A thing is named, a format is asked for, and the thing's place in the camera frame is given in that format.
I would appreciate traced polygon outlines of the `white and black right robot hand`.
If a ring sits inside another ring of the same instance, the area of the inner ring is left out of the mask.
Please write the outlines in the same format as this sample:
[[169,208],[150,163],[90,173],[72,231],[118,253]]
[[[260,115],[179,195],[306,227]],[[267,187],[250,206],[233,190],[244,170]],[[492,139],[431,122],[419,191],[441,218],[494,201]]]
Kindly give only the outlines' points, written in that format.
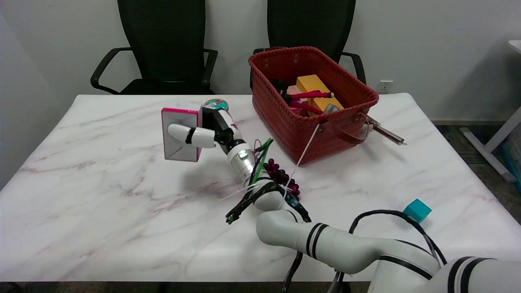
[[196,126],[186,126],[179,122],[168,124],[168,135],[200,149],[220,145],[225,154],[237,145],[246,143],[228,111],[203,106],[197,118],[201,118],[201,122]]

